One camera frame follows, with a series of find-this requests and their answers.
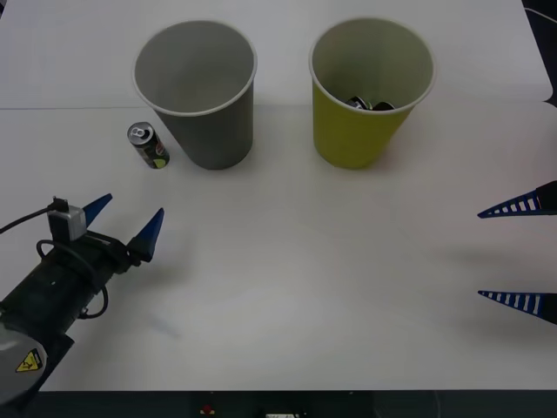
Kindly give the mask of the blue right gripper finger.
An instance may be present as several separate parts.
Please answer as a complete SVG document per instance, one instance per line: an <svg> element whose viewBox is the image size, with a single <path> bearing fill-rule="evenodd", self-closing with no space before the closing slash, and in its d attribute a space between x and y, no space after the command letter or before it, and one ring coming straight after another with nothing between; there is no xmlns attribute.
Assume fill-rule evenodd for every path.
<svg viewBox="0 0 557 418"><path fill-rule="evenodd" d="M556 293L509 293L479 290L478 294L524 314L557 324Z"/></svg>
<svg viewBox="0 0 557 418"><path fill-rule="evenodd" d="M557 181L492 206L478 214L480 219L526 216L555 216Z"/></svg>

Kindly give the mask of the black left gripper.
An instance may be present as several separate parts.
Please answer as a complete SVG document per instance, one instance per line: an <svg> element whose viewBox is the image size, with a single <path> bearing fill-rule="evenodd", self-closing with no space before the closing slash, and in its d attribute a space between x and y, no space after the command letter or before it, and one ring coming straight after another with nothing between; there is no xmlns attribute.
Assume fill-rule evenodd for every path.
<svg viewBox="0 0 557 418"><path fill-rule="evenodd" d="M83 207L86 227L111 200L112 194L107 193ZM126 273L131 264L151 262L163 221L164 209L160 208L126 247L118 239L94 232L87 232L72 242L42 239L41 246L52 249L48 253L41 250L41 260L56 260L79 273L88 285L104 286L114 274Z"/></svg>

